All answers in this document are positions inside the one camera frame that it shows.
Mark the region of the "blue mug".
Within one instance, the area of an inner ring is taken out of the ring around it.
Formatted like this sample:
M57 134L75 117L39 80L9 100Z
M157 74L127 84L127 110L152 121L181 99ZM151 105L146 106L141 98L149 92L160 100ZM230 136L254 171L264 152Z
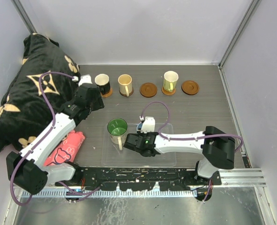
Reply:
M137 131L137 132L140 132L141 129L142 129L142 123L139 123L139 124L137 125L137 127L136 127L136 131Z

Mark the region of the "orange coaster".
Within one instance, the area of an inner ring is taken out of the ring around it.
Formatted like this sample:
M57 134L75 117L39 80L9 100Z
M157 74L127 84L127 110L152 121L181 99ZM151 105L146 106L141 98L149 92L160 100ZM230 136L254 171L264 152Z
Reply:
M173 89L172 91L167 91L167 90L164 89L164 87L162 87L161 91L162 91L163 94L165 94L167 96L171 96L171 95L175 94L176 89Z
M107 97L109 97L110 95L112 95L112 93L113 93L113 89L110 88L110 90L109 90L107 93L101 94L101 96L102 96L103 98L107 98Z

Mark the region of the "white mug black handle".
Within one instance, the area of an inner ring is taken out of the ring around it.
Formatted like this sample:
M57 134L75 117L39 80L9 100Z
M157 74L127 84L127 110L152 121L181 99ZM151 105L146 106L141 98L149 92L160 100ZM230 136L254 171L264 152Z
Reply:
M107 74L98 74L95 77L95 84L98 86L102 95L106 95L110 92L110 79Z

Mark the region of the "yellow mug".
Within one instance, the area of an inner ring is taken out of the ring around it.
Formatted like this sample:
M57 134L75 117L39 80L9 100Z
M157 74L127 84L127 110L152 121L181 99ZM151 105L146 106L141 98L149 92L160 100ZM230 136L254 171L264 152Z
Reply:
M132 77L128 74L123 74L118 77L118 83L119 83L119 90L122 93L127 92L127 95L129 92L132 91Z

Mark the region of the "dark brown coaster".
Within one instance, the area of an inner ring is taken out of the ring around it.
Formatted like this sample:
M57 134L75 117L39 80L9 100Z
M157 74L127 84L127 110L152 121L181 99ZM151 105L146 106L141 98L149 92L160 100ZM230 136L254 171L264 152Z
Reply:
M119 93L120 93L122 96L124 96L124 97L129 97L129 96L131 96L131 95L133 94L133 92L134 92L134 89L132 89L132 91L129 92L129 94L127 95L127 92L122 93L122 92L119 90Z

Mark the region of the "brown ringed wooden coaster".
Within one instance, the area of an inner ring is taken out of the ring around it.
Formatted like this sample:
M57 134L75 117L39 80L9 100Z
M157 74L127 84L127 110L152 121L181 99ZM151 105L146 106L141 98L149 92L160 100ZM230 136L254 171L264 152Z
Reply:
M153 83L146 82L141 85L140 94L146 98L151 98L157 94L157 87Z

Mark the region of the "olive green white mug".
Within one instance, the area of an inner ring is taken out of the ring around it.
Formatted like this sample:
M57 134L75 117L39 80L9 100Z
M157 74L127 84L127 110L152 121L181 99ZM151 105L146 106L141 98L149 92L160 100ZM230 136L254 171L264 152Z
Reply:
M178 73L167 71L164 73L163 89L169 93L175 92L176 84L179 79Z

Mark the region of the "light brown ringed coaster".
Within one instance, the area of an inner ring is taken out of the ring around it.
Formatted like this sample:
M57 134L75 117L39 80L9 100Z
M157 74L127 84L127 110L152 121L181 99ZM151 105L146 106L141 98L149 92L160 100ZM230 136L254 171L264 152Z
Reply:
M181 89L185 94L195 95L199 92L199 85L195 81L187 80L181 85Z

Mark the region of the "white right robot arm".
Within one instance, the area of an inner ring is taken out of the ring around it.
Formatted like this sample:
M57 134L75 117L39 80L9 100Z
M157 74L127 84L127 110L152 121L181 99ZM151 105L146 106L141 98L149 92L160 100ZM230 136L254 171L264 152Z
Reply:
M235 136L213 126L190 134L166 134L161 132L136 132L128 134L124 147L143 157L154 157L172 152L202 155L196 163L194 180L203 185L219 169L232 170L235 160Z

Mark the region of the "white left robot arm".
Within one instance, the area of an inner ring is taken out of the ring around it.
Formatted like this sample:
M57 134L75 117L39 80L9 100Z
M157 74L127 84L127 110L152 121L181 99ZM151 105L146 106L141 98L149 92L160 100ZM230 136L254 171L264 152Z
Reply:
M6 158L10 187L17 185L32 195L39 193L46 185L67 181L76 186L82 181L77 166L66 160L64 163L45 166L49 155L61 140L92 111L104 108L99 88L83 83L77 89L72 101L64 103L54 119L43 132L20 153L10 152Z

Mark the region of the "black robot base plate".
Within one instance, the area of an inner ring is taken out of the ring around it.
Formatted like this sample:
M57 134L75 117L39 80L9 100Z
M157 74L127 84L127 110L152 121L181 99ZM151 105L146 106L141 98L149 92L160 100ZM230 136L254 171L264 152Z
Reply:
M78 167L71 180L64 180L67 186L82 186L86 190L99 187L103 191L152 190L156 184L160 191L190 190L193 186L206 186L211 181L221 185L220 173L211 178L201 178L196 171L187 168L106 168Z

